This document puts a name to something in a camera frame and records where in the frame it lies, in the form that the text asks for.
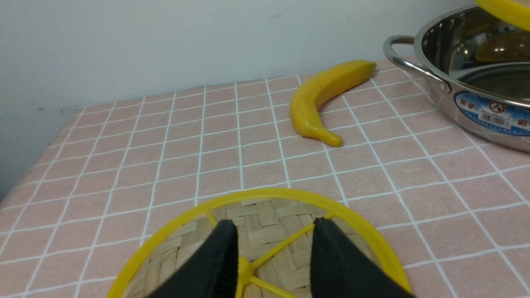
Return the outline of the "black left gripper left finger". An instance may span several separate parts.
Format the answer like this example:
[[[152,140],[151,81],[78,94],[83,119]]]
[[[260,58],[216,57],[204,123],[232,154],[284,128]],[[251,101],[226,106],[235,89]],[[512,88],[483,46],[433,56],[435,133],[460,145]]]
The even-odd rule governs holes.
[[[222,219],[203,244],[149,298],[234,298],[237,293],[237,228]]]

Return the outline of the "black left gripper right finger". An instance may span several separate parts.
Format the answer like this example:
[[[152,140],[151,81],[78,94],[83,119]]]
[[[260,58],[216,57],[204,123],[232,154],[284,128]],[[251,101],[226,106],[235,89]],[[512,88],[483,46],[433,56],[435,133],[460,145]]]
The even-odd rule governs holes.
[[[412,298],[367,258],[331,219],[314,221],[311,251],[313,298]]]

